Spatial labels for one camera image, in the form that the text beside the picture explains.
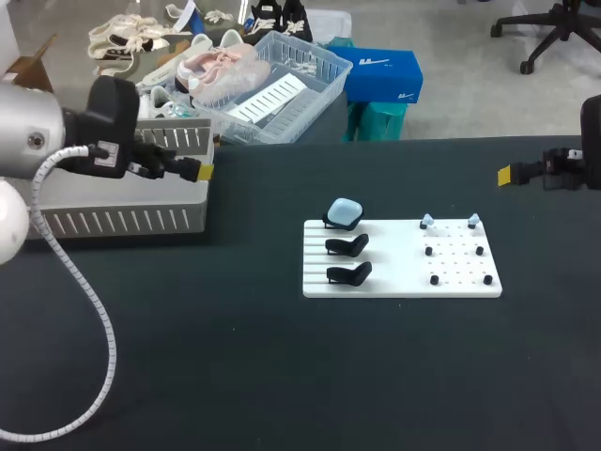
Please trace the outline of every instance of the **black shoe model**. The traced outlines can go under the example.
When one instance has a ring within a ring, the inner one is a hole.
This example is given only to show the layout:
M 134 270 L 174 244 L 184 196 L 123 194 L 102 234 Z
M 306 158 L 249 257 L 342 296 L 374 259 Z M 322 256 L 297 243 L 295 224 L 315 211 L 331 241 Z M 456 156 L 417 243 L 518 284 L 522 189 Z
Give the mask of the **black shoe model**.
M 285 35 L 313 42 L 307 11 L 301 0 L 286 0 L 282 13 L 282 29 Z
M 256 7 L 251 7 L 254 17 L 253 29 L 242 39 L 247 44 L 256 45 L 270 31 L 282 31 L 282 7 L 275 0 L 259 0 Z

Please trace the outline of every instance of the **white board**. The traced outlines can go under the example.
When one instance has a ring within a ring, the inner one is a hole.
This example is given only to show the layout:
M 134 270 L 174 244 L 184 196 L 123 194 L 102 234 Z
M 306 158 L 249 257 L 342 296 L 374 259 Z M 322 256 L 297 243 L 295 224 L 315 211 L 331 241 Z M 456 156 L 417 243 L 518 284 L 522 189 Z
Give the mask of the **white board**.
M 302 291 L 308 298 L 498 298 L 501 280 L 483 223 L 468 228 L 466 219 L 438 220 L 426 230 L 421 219 L 364 220 L 352 232 L 324 228 L 320 220 L 304 223 Z M 356 258 L 328 255 L 325 242 L 352 241 L 362 233 L 369 243 Z M 432 247 L 432 256 L 425 248 Z M 476 255 L 482 246 L 484 253 Z M 360 287 L 329 284 L 329 267 L 354 269 L 364 261 L 373 270 Z M 439 284 L 430 284 L 437 275 Z M 486 275 L 493 277 L 485 285 Z

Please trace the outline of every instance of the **plastic storage basket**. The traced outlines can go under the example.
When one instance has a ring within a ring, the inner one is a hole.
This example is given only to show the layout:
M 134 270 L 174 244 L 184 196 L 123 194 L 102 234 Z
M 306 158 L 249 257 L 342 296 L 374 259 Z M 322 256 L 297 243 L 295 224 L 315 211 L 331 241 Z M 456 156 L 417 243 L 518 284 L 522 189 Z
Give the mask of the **plastic storage basket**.
M 213 162 L 209 119 L 140 120 L 136 136 L 177 156 Z M 31 182 L 9 181 L 28 202 Z M 44 181 L 40 205 L 58 239 L 194 233 L 205 229 L 208 185 L 175 174 L 151 180 L 128 172 L 123 179 L 101 179 L 55 170 Z M 28 238 L 40 238 L 32 225 Z
M 271 65 L 271 73 L 262 86 L 213 102 L 203 101 L 201 96 L 193 101 L 194 106 L 202 112 L 202 116 L 213 120 L 215 132 L 230 141 L 242 144 L 293 143 L 343 91 L 352 63 L 314 44 L 275 31 L 262 38 L 254 48 L 255 54 L 242 58 L 228 73 L 243 73 L 254 59 L 267 61 Z M 227 114 L 289 73 L 307 88 L 281 110 L 257 123 Z M 220 83 L 214 89 L 227 91 L 227 86 L 220 86 Z

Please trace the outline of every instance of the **clear plastic basket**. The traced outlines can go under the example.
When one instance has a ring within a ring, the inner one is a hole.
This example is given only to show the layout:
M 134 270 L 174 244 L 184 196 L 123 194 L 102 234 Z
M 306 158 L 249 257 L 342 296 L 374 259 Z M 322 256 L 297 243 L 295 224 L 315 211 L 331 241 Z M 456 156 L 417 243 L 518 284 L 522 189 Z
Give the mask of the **clear plastic basket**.
M 200 96 L 193 105 L 201 116 L 212 119 L 213 131 L 230 141 L 294 143 L 343 91 L 352 63 L 317 45 L 275 31 L 262 38 L 254 49 L 255 54 L 243 57 L 230 71 L 243 72 L 255 59 L 267 61 L 271 65 L 271 74 L 263 85 L 244 94 L 224 96 L 219 101 L 203 101 Z M 298 77 L 307 88 L 280 111 L 256 124 L 227 114 L 288 73 Z M 227 92 L 227 87 L 220 86 L 220 82 L 212 89 Z

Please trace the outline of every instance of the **table surface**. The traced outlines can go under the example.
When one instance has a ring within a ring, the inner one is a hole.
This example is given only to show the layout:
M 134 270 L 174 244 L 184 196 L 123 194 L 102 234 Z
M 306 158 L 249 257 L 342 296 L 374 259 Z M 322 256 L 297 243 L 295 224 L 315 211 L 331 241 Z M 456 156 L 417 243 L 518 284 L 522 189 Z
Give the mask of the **table surface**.
M 601 194 L 496 186 L 502 166 L 578 145 L 222 149 L 202 236 L 69 244 L 113 320 L 116 384 L 39 449 L 598 450 Z M 478 212 L 503 295 L 303 298 L 302 224 L 338 196 L 371 219 Z M 64 426 L 104 377 L 96 313 L 45 246 L 0 288 L 0 427 Z

